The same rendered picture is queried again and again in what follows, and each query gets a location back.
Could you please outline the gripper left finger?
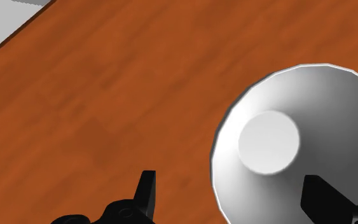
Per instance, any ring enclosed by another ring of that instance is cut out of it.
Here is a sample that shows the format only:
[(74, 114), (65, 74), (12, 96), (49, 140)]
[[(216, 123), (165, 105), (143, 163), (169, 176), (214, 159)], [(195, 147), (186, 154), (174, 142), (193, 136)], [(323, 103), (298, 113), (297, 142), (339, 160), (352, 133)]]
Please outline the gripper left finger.
[(98, 220), (91, 222), (85, 215), (70, 214), (51, 224), (155, 224), (155, 202), (156, 171), (143, 171), (134, 197), (110, 203)]

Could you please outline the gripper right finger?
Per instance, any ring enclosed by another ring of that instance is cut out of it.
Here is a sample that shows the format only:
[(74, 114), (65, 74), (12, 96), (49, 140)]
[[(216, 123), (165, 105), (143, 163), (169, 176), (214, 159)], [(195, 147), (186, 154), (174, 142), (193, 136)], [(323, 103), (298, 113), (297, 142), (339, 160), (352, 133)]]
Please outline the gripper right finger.
[(313, 224), (358, 224), (358, 205), (318, 175), (304, 177), (300, 206)]

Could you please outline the white bowl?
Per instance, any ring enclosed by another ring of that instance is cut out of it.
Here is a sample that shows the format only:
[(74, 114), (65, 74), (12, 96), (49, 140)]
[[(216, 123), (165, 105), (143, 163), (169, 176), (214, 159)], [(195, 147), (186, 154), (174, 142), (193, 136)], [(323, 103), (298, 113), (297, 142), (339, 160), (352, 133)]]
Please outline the white bowl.
[(228, 108), (210, 182), (228, 224), (313, 224), (300, 201), (318, 175), (358, 205), (358, 73), (300, 64), (251, 85)]

